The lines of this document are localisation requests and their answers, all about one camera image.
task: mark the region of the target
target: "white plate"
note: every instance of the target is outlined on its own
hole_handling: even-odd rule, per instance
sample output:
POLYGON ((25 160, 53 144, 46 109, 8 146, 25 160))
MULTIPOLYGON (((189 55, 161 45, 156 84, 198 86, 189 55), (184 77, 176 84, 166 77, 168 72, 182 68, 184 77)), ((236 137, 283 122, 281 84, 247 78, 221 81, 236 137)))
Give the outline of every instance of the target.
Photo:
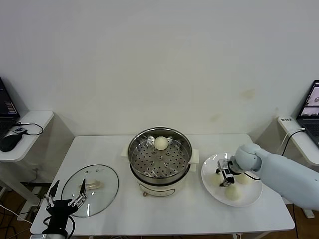
POLYGON ((233 206, 233 207, 246 207, 256 202, 262 191, 263 183, 261 181, 254 181, 252 184, 243 185, 235 182, 236 187, 240 190, 242 196, 239 200, 231 201, 225 196, 225 187, 216 187, 212 184, 212 175, 216 172, 217 161, 219 159, 227 158, 227 153, 219 153, 210 156, 201 168, 201 178, 207 191, 218 201, 233 206))

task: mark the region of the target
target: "glass lid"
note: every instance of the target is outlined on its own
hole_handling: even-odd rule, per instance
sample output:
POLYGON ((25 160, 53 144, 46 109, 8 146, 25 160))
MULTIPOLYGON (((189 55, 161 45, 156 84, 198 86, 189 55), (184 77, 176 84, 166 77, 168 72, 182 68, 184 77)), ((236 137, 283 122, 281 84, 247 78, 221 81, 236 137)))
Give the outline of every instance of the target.
POLYGON ((73 215, 90 217, 106 209, 115 199, 119 188, 119 178, 116 172, 105 165, 91 165, 82 168, 66 182, 62 199, 76 198, 81 189, 83 179, 86 180, 87 200, 73 215))

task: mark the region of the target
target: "cable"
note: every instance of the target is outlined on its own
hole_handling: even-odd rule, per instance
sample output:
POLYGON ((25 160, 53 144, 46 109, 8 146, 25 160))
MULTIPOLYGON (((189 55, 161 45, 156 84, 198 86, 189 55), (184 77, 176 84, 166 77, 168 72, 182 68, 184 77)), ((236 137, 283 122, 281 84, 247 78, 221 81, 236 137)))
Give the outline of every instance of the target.
MULTIPOLYGON (((16 213, 20 210, 20 207, 21 207, 25 202, 26 202, 26 200, 23 200, 22 203, 20 203, 20 205, 18 206, 18 208, 17 208, 17 210, 16 210, 16 213)), ((4 236, 4 238, 6 238, 6 235, 7 235, 7 233, 8 233, 8 229, 11 228, 10 224, 11 224, 11 222, 12 222, 13 219, 14 219, 14 215, 12 215, 12 217, 11 217, 9 223, 8 223, 7 229, 6 229, 6 231, 5 231, 5 236, 4 236)))
POLYGON ((0 229, 6 229, 6 231, 5 231, 5 236, 4 236, 5 239, 6 239, 6 235, 7 235, 7 232, 8 232, 8 229, 9 229, 9 228, 12 228, 13 233, 16 234, 15 228, 14 228, 13 226, 2 227, 2 228, 0 228, 0 229))
POLYGON ((252 177, 252 176, 250 176, 248 173, 244 173, 247 177, 250 177, 251 179, 254 179, 254 180, 256 180, 256 181, 258 181, 258 180, 260 180, 260 178, 254 178, 254 177, 252 177))
POLYGON ((38 126, 38 127, 41 128, 41 132, 40 132, 40 133, 35 133, 35 134, 33 134, 33 133, 28 133, 27 131, 25 131, 25 132, 22 133, 22 134, 37 136, 37 135, 42 134, 43 131, 44 131, 44 129, 43 129, 40 125, 38 125, 37 123, 21 123, 21 122, 18 122, 18 123, 14 123, 14 124, 13 124, 13 126, 21 126, 21 125, 36 125, 36 126, 38 126))
POLYGON ((3 207, 4 209, 7 209, 9 212, 12 212, 13 214, 15 214, 18 218, 21 218, 22 220, 26 221, 27 223, 30 223, 32 225, 31 222, 29 222, 28 220, 23 219, 22 217, 20 217, 17 213, 15 213, 14 211, 11 211, 10 209, 6 208, 5 206, 0 204, 0 207, 3 207))
POLYGON ((45 225, 47 225, 47 226, 48 226, 48 223, 46 223, 46 221, 48 221, 50 218, 51 218, 51 216, 50 216, 50 217, 45 218, 45 219, 43 220, 43 224, 45 224, 45 225))
POLYGON ((35 173, 36 173, 35 179, 32 179, 31 181, 27 182, 26 184, 23 184, 23 183, 22 183, 22 185, 23 185, 23 186, 26 186, 26 185, 28 185, 29 183, 32 183, 33 181, 37 180, 37 179, 38 179, 38 169, 37 169, 37 168, 36 168, 36 170, 35 170, 35 173))
POLYGON ((297 226, 297 220, 296 220, 296 215, 295 215, 295 205, 293 204, 293 212, 294 212, 294 219, 295 219, 295 229, 296 229, 296 235, 297 235, 297 239, 299 239, 299 236, 298 236, 298 226, 297 226))
POLYGON ((291 132, 293 132, 293 131, 296 131, 296 130, 305 130, 305 128, 296 128, 296 129, 292 129, 292 130, 288 131, 288 132, 286 133, 286 135, 285 135, 283 141, 281 142, 280 146, 277 148, 277 151, 276 151, 277 153, 279 152, 281 146, 283 146, 283 144, 284 144, 284 142, 285 142, 285 140, 286 140, 288 134, 291 133, 291 132))
POLYGON ((75 230, 75 221, 74 221, 74 219, 73 219, 71 216, 69 216, 69 219, 71 219, 72 225, 73 225, 73 229, 72 229, 72 231, 71 231, 71 234, 70 234, 69 237, 68 237, 68 239, 71 239, 71 237, 72 237, 72 235, 73 235, 73 233, 74 233, 74 230, 75 230))
POLYGON ((285 146, 285 148, 284 148, 284 151, 283 151, 283 153, 281 154, 282 156, 284 156, 284 154, 285 154, 285 151, 286 151, 286 149, 287 149, 287 146, 288 146, 288 143, 289 143, 289 140, 291 139, 291 137, 294 136, 296 133, 299 133, 299 132, 306 132, 306 131, 305 131, 304 129, 303 129, 303 130, 299 130, 299 131, 294 132, 292 135, 289 136, 289 138, 288 138, 288 140, 287 140, 287 143, 286 143, 286 146, 285 146))
MULTIPOLYGON (((42 198, 40 198, 40 201, 39 201, 38 205, 37 205, 35 208, 38 208, 38 207, 40 206, 41 199, 42 199, 42 198)), ((25 212, 25 213, 18 213, 18 215, 27 214, 27 213, 29 214, 29 213, 32 213, 32 212, 34 212, 34 210, 29 211, 29 212, 25 212)))
POLYGON ((8 237, 8 238, 6 238, 6 239, 10 239, 10 238, 12 238, 12 237, 17 238, 17 237, 16 237, 17 235, 19 235, 19 234, 21 234, 21 233, 23 233, 23 232, 25 232, 26 230, 29 230, 29 229, 30 229, 30 228, 26 228, 26 229, 20 231, 19 233, 15 233, 13 236, 10 236, 10 237, 8 237))

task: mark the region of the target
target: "stain on wall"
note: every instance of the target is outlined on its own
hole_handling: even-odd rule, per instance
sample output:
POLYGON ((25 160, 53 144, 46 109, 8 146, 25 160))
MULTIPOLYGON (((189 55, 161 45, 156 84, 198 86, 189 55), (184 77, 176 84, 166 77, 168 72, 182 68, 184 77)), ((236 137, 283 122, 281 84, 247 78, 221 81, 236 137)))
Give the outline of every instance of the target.
POLYGON ((256 89, 249 89, 249 90, 243 91, 240 95, 242 98, 246 100, 252 100, 255 98, 256 89))

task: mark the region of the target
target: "laptop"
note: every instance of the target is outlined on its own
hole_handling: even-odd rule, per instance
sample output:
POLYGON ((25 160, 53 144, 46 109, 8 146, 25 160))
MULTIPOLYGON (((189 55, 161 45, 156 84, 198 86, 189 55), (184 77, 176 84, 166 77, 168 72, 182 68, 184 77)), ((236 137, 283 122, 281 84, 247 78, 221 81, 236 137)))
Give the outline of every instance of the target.
POLYGON ((306 129, 309 137, 319 147, 319 80, 314 81, 297 116, 297 122, 306 129))
POLYGON ((12 125, 20 118, 2 79, 0 78, 0 139, 10 130, 12 125))

